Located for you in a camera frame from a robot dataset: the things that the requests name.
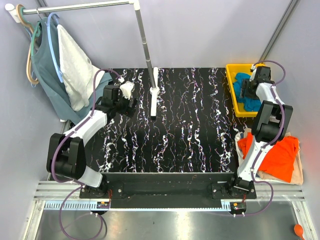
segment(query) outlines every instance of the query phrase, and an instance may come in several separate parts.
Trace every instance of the black marbled table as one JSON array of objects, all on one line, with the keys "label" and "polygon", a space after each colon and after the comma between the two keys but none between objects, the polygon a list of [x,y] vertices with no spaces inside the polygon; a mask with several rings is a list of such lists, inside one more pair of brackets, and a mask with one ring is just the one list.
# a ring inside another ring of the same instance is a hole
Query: black marbled table
[{"label": "black marbled table", "polygon": [[117,115],[88,142],[91,168],[101,173],[236,170],[234,138],[253,119],[235,116],[225,68],[159,69],[155,121],[147,69],[116,71],[135,84],[136,113]]}]

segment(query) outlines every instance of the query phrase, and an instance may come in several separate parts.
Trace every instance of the orange object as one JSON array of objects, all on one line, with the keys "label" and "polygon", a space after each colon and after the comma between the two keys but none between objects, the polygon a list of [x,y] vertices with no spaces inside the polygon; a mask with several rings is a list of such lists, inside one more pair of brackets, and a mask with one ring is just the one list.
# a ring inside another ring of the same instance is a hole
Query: orange object
[{"label": "orange object", "polygon": [[303,235],[304,235],[304,229],[302,228],[301,225],[296,224],[296,225],[294,226],[294,232],[295,232],[295,234],[296,234],[298,237],[300,237],[302,240],[305,240],[304,237],[303,237]]},{"label": "orange object", "polygon": [[[238,146],[243,153],[243,159],[249,152],[253,136],[250,132],[246,138],[238,141]],[[262,161],[259,171],[263,171],[287,183],[291,182],[294,171],[294,161],[299,150],[299,140],[294,136],[286,136],[278,141],[267,153]]]}]

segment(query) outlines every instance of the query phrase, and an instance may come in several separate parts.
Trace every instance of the metal pole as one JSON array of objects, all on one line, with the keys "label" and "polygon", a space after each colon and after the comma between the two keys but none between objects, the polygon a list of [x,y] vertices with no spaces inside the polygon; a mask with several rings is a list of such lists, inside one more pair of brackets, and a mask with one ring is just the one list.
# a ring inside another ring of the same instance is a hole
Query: metal pole
[{"label": "metal pole", "polygon": [[274,44],[276,43],[278,37],[280,36],[282,30],[284,29],[284,26],[286,25],[289,17],[291,16],[291,14],[294,12],[296,6],[298,5],[298,3],[300,2],[300,0],[291,0],[288,7],[286,8],[286,10],[284,11],[284,14],[282,15],[278,25],[276,26],[268,44],[266,45],[260,59],[260,61],[266,60],[268,54],[270,53],[272,47],[274,46]]},{"label": "metal pole", "polygon": [[128,0],[101,1],[101,2],[83,3],[83,4],[68,5],[68,6],[53,6],[53,7],[39,7],[38,9],[37,8],[24,9],[22,12],[24,15],[37,14],[37,13],[43,14],[43,13],[49,13],[49,12],[90,9],[90,8],[99,8],[99,7],[125,5],[125,4],[130,4],[130,2]]},{"label": "metal pole", "polygon": [[151,64],[151,60],[150,60],[150,54],[149,54],[149,49],[148,49],[148,44],[147,44],[147,40],[146,40],[146,34],[145,34],[144,24],[142,22],[140,9],[135,10],[135,15],[136,15],[136,19],[138,21],[138,26],[139,26],[140,35],[141,35],[141,40],[142,40],[143,51],[144,51],[144,55],[145,55],[146,66],[147,66],[148,71],[149,71],[151,86],[152,86],[153,89],[155,89],[157,87],[157,85],[156,85],[156,82],[155,82],[154,70],[152,68],[152,64]]}]

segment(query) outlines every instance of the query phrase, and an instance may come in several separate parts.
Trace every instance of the folded clothes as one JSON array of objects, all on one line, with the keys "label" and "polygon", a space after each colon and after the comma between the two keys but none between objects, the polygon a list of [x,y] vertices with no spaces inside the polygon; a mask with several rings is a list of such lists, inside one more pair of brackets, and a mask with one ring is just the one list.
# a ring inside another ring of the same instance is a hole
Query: folded clothes
[{"label": "folded clothes", "polygon": [[[252,141],[253,136],[248,132],[246,138],[242,138],[237,142],[243,153],[243,159],[246,158]],[[267,153],[258,170],[290,183],[298,151],[299,140],[294,136],[285,136]]]},{"label": "folded clothes", "polygon": [[243,79],[249,79],[250,75],[238,72],[235,76],[236,81],[233,83],[233,89],[238,103],[244,103],[244,110],[247,112],[258,112],[261,106],[259,99],[251,99],[249,97],[240,97]]}]

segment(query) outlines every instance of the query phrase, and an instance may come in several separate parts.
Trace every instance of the gray wall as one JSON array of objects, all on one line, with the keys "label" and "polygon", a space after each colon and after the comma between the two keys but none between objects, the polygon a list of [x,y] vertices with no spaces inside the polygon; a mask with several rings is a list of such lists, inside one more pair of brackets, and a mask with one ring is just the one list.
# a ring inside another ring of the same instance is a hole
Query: gray wall
[{"label": "gray wall", "polygon": [[[46,0],[49,6],[98,0]],[[259,59],[289,0],[140,0],[154,66],[225,67]],[[132,5],[59,12],[98,67],[146,66]]]},{"label": "gray wall", "polygon": [[[59,122],[41,86],[26,77],[30,39],[5,11],[0,0],[0,233],[3,240],[20,239],[39,180],[45,180],[49,138]],[[35,7],[33,0],[12,0]]]},{"label": "gray wall", "polygon": [[282,100],[293,106],[289,130],[300,140],[302,189],[320,237],[319,10],[319,0],[300,1],[268,59],[279,61],[287,70],[277,88]]}]

